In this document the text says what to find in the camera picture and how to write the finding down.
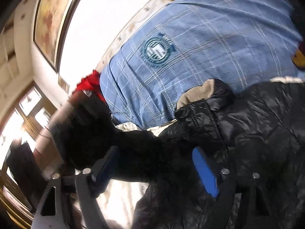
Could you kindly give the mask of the black puffer jacket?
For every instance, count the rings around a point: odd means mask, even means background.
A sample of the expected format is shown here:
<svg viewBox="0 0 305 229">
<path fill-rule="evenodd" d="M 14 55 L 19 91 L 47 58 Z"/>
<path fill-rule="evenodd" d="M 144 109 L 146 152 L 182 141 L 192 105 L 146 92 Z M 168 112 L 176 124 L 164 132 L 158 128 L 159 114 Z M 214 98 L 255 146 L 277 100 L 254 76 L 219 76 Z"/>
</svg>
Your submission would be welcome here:
<svg viewBox="0 0 305 229">
<path fill-rule="evenodd" d="M 81 170 L 115 145 L 115 179 L 148 183 L 132 228 L 203 228 L 215 203 L 191 160 L 200 147 L 209 159 L 251 178 L 273 228 L 304 228 L 304 83 L 263 82 L 235 95 L 222 81 L 213 94 L 175 112 L 159 136 L 116 129 L 103 110 L 74 108 L 50 129 L 62 158 Z"/>
</svg>

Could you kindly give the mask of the white floral duvet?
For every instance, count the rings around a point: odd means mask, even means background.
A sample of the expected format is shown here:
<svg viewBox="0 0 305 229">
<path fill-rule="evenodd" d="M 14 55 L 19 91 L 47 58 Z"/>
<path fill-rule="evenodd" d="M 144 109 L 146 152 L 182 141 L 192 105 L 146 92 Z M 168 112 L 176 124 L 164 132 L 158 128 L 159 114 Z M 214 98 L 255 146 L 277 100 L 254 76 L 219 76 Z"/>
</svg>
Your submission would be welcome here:
<svg viewBox="0 0 305 229">
<path fill-rule="evenodd" d="M 147 130 L 153 135 L 159 136 L 163 130 L 175 122 L 174 119 L 162 126 L 151 127 Z M 123 132 L 142 131 L 132 122 L 122 123 L 115 127 Z M 110 180 L 105 192 L 96 198 L 110 228 L 131 228 L 136 204 L 144 196 L 147 188 L 148 183 L 146 182 Z"/>
</svg>

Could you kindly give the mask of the red cloth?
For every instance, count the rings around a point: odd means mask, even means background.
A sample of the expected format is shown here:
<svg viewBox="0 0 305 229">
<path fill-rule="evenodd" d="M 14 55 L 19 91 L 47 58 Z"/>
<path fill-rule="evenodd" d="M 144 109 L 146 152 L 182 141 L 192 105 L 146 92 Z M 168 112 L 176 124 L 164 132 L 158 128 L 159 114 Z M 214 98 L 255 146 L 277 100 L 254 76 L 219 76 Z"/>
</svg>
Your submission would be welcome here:
<svg viewBox="0 0 305 229">
<path fill-rule="evenodd" d="M 102 102 L 106 103 L 100 88 L 100 75 L 100 72 L 93 70 L 90 75 L 81 79 L 72 94 L 78 91 L 94 93 Z"/>
</svg>

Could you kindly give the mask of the dark maroon garment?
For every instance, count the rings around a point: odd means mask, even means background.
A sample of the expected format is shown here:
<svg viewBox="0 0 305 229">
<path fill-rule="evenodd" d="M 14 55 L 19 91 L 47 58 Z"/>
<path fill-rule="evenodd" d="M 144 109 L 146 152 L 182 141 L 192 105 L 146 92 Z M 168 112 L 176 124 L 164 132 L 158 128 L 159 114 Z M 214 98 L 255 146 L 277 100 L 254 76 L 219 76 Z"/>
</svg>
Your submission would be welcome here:
<svg viewBox="0 0 305 229">
<path fill-rule="evenodd" d="M 298 69 L 305 70 L 305 56 L 299 49 L 292 56 L 292 62 Z"/>
</svg>

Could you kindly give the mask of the blue plaid quilt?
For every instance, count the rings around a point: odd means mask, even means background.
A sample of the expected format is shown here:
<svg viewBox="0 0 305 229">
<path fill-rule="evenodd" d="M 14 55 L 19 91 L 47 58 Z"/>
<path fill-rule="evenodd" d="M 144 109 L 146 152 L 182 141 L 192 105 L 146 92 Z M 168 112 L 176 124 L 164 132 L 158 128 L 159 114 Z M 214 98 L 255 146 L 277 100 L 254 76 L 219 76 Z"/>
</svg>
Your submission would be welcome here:
<svg viewBox="0 0 305 229">
<path fill-rule="evenodd" d="M 273 77 L 304 78 L 291 58 L 302 36 L 288 0 L 174 0 L 114 54 L 100 87 L 118 123 L 143 129 L 174 118 L 207 79 L 233 92 Z"/>
</svg>

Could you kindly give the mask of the framed painting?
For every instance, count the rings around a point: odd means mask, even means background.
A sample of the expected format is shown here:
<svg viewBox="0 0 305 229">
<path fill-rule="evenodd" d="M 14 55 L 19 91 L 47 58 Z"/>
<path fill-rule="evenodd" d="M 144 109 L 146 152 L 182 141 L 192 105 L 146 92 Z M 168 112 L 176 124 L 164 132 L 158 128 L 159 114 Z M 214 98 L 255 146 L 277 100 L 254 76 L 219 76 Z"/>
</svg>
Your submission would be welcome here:
<svg viewBox="0 0 305 229">
<path fill-rule="evenodd" d="M 33 40 L 55 72 L 59 72 L 67 28 L 79 1 L 38 0 Z"/>
</svg>

